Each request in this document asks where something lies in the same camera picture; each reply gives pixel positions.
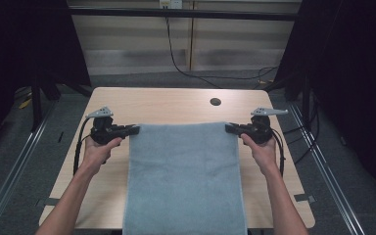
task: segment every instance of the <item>forearm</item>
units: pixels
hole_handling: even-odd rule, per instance
[[[72,234],[78,213],[92,176],[78,170],[61,197],[36,234]]]
[[[286,185],[276,168],[266,175],[267,190],[273,215],[274,234],[308,234]]]

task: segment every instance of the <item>light blue towel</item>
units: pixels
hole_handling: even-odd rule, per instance
[[[224,125],[139,125],[123,234],[247,234],[238,140]]]

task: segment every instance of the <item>gray carpet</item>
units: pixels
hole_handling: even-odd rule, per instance
[[[201,75],[217,74],[225,76],[249,77],[257,75],[256,71],[241,72],[200,72]],[[264,81],[272,79],[275,70],[263,77]],[[222,88],[252,89],[257,85],[257,79],[223,79],[207,78]],[[128,87],[196,87],[215,88],[200,78],[187,77],[177,72],[142,73],[118,76],[93,76],[93,86],[128,86]],[[65,154],[83,115],[88,98],[83,97],[64,86],[60,87],[62,97],[55,104],[55,109],[48,119],[46,128],[27,163],[23,175],[16,185],[11,200],[0,217],[0,234],[33,234],[38,226],[42,208],[36,203],[49,196],[58,175]],[[270,92],[270,99],[277,109],[288,109],[289,104],[283,98],[283,90]],[[6,118],[0,130],[0,186],[11,170],[18,154],[22,150],[32,125],[31,106],[18,109],[20,100]],[[49,102],[43,99],[44,110]],[[356,212],[366,234],[376,234],[376,183],[362,168],[355,153],[349,146],[341,143],[341,135],[322,111],[320,115],[320,132],[318,144],[324,153],[330,167],[339,181],[345,195]],[[291,116],[278,117],[283,131],[296,128]],[[316,120],[313,121],[313,132],[316,133]],[[307,149],[299,131],[286,134],[286,142],[294,159],[300,157]],[[312,208],[316,224],[310,234],[351,234],[345,224],[334,199],[327,188],[317,166],[307,154],[298,164],[298,173],[308,195],[316,202]],[[259,230],[252,229],[254,234]],[[264,234],[272,234],[271,229],[265,229]],[[111,231],[77,230],[75,234],[111,234]]]

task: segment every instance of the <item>wooden tabletop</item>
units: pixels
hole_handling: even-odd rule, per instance
[[[212,105],[212,98],[219,99],[221,104],[219,106]],[[108,106],[114,113],[114,124],[119,125],[186,124],[216,121],[246,124],[251,122],[250,112],[257,107],[272,108],[267,93],[256,90],[96,88],[81,123],[77,127],[77,132],[50,198],[60,198],[71,181],[75,144],[84,116],[104,106]],[[282,131],[276,116],[270,117],[270,122],[271,127],[281,134]],[[92,121],[89,121],[84,128],[84,133],[89,133],[91,127]],[[284,147],[284,151],[286,186],[306,227],[312,227],[315,221],[308,202],[295,202],[294,195],[303,194],[304,189],[293,161],[291,161],[287,146]],[[250,148],[243,145],[241,139],[239,139],[239,155],[248,227],[271,228],[273,223],[265,179],[252,158]],[[126,138],[119,147],[112,150],[112,157],[93,178],[82,204],[76,228],[122,228],[128,162],[129,141]],[[45,207],[40,223],[52,208],[51,206]]]

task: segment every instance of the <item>aluminum rail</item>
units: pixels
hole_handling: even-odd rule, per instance
[[[14,192],[15,186],[17,185],[18,181],[20,180],[26,164],[35,149],[38,140],[41,137],[42,132],[45,129],[47,124],[48,117],[52,114],[54,110],[56,101],[51,102],[50,107],[48,108],[47,114],[45,115],[44,119],[38,125],[34,132],[29,134],[29,137],[19,154],[17,161],[15,162],[14,166],[12,167],[11,171],[9,172],[4,184],[0,188],[0,216],[7,206],[12,193]]]
[[[302,121],[302,114],[299,108],[295,104],[293,104],[290,106],[290,110],[298,126],[304,126],[304,122]],[[358,218],[356,217],[356,213],[353,211],[353,207],[350,205],[349,201],[344,195],[344,192],[338,184],[337,179],[335,178],[331,168],[328,165],[328,162],[326,162],[319,146],[316,144],[313,135],[305,128],[302,128],[302,135],[304,136],[307,145],[309,147],[312,146],[311,152],[313,159],[315,160],[316,165],[318,166],[319,171],[322,174],[322,177],[325,180],[325,183],[328,186],[328,189],[331,192],[332,197],[334,198],[334,201],[337,204],[337,207],[351,234],[365,234],[361,224],[358,221]]]
[[[294,22],[298,14],[260,13],[260,12],[224,12],[183,9],[144,9],[144,8],[104,8],[104,7],[21,7],[17,13],[32,15],[59,14],[76,16],[116,16],[116,17],[164,17],[164,18],[199,18]]]

